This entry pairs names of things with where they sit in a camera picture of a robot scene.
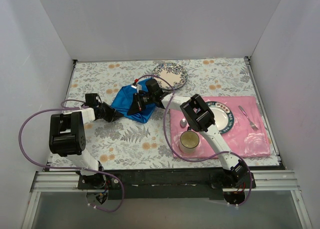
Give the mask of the blue cloth napkin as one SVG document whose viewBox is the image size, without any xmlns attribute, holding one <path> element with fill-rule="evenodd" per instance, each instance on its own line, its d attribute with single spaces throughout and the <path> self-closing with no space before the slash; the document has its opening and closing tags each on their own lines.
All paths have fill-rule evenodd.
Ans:
<svg viewBox="0 0 320 229">
<path fill-rule="evenodd" d="M 125 118 L 145 124 L 150 119 L 156 105 L 154 103 L 145 106 L 145 110 L 132 115 L 128 115 L 128 111 L 133 102 L 133 94 L 137 92 L 136 88 L 131 85 L 123 86 L 114 98 L 111 107 L 122 113 Z"/>
</svg>

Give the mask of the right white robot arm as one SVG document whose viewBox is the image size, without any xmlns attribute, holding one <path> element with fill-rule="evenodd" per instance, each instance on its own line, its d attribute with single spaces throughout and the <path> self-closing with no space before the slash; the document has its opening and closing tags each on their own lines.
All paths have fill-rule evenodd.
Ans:
<svg viewBox="0 0 320 229">
<path fill-rule="evenodd" d="M 218 130 L 214 113 L 199 94 L 184 97 L 175 95 L 175 91 L 165 92 L 154 78 L 146 81 L 147 90 L 144 91 L 138 81 L 136 79 L 131 85 L 135 92 L 132 95 L 133 99 L 128 111 L 129 115 L 142 112 L 146 109 L 146 105 L 149 104 L 155 104 L 158 108 L 164 109 L 164 118 L 168 110 L 181 111 L 189 127 L 202 135 L 214 151 L 213 155 L 200 159 L 199 162 L 217 157 L 230 187 L 239 187 L 245 183 L 247 177 L 249 177 L 249 182 L 247 183 L 249 188 L 253 187 L 253 176 L 250 168 L 242 157 L 230 149 Z"/>
</svg>

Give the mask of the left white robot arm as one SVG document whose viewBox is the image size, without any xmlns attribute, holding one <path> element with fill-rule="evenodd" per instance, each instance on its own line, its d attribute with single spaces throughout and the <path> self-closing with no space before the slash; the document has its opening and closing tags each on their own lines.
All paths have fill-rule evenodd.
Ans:
<svg viewBox="0 0 320 229">
<path fill-rule="evenodd" d="M 114 122 L 124 115 L 103 102 L 97 93 L 85 95 L 84 108 L 50 117 L 49 149 L 72 161 L 95 189 L 106 185 L 103 167 L 86 149 L 85 125 L 97 120 Z"/>
</svg>

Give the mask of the blue floral plate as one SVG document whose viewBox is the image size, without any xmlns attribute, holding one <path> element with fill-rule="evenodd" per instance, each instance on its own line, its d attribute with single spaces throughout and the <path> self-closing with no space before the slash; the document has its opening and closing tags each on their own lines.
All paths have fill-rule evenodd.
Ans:
<svg viewBox="0 0 320 229">
<path fill-rule="evenodd" d="M 175 62 L 161 63 L 153 69 L 151 74 L 164 79 L 175 90 L 184 86 L 188 80 L 187 70 Z"/>
</svg>

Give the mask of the silver spoon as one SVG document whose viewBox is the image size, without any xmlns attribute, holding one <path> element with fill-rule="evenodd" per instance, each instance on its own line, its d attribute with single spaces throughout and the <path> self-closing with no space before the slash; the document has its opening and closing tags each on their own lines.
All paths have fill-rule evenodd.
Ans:
<svg viewBox="0 0 320 229">
<path fill-rule="evenodd" d="M 181 120 L 180 120 L 180 127 L 181 128 L 185 128 L 187 125 L 188 125 L 188 122 L 187 120 L 183 117 Z"/>
</svg>

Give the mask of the cream enamel mug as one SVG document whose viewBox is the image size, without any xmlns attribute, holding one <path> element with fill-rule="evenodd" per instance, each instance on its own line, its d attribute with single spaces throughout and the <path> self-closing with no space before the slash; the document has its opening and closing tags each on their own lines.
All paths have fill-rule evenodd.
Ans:
<svg viewBox="0 0 320 229">
<path fill-rule="evenodd" d="M 198 134 L 192 130 L 187 130 L 180 135 L 179 149 L 184 154 L 193 154 L 200 143 Z"/>
</svg>

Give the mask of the green rimmed white plate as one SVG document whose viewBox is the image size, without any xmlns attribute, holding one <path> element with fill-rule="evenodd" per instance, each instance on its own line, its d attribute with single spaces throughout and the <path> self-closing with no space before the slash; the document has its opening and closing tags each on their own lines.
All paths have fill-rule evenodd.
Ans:
<svg viewBox="0 0 320 229">
<path fill-rule="evenodd" d="M 215 124 L 221 134 L 228 133 L 234 126 L 235 118 L 229 107 L 218 101 L 207 101 L 207 106 L 214 114 Z"/>
</svg>

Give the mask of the pink placemat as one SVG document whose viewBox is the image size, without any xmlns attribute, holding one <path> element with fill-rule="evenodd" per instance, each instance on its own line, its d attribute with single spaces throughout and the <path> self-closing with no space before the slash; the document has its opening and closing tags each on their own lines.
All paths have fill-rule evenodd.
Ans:
<svg viewBox="0 0 320 229">
<path fill-rule="evenodd" d="M 253 96 L 205 96 L 203 99 L 205 102 L 216 101 L 223 103 L 232 111 L 234 125 L 229 132 L 221 135 L 233 152 L 241 157 L 259 157 L 271 154 L 267 131 L 256 99 Z M 238 106 L 243 107 L 249 118 L 258 127 L 258 131 L 254 131 L 251 128 L 248 119 Z M 199 136 L 200 142 L 194 153 L 185 154 L 180 150 L 180 136 L 187 130 L 180 126 L 180 120 L 183 117 L 182 112 L 170 110 L 170 137 L 173 150 L 185 158 L 201 159 L 213 155 L 214 151 L 202 135 Z"/>
</svg>

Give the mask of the silver fork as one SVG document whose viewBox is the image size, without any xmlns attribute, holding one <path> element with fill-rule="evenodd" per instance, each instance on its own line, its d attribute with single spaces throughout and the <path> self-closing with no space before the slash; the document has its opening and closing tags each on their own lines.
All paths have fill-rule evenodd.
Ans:
<svg viewBox="0 0 320 229">
<path fill-rule="evenodd" d="M 258 131 L 258 127 L 254 124 L 254 122 L 250 119 L 250 117 L 248 116 L 248 114 L 246 113 L 246 111 L 244 110 L 244 108 L 242 106 L 238 106 L 238 108 L 240 109 L 240 111 L 245 115 L 245 117 L 247 118 L 250 127 L 254 130 L 254 131 Z"/>
</svg>

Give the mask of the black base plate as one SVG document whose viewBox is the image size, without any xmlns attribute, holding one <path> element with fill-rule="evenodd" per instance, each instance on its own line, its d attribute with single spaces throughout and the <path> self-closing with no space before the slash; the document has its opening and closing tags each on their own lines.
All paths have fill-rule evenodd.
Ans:
<svg viewBox="0 0 320 229">
<path fill-rule="evenodd" d="M 111 170 L 105 186 L 110 200 L 208 198 L 223 200 L 223 190 L 237 191 L 256 188 L 254 175 L 232 180 L 222 168 L 123 169 Z"/>
</svg>

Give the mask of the aluminium frame rail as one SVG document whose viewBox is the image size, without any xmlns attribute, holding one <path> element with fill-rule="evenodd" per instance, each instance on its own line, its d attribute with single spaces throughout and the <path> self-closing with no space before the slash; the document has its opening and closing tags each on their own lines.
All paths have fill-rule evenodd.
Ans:
<svg viewBox="0 0 320 229">
<path fill-rule="evenodd" d="M 302 228 L 311 229 L 312 223 L 305 207 L 300 184 L 293 170 L 253 170 L 256 187 L 252 191 L 290 191 Z M 30 189 L 30 206 L 27 208 L 23 229 L 32 227 L 41 193 L 44 192 L 90 192 L 97 189 L 78 186 L 80 176 L 74 171 L 36 172 Z"/>
</svg>

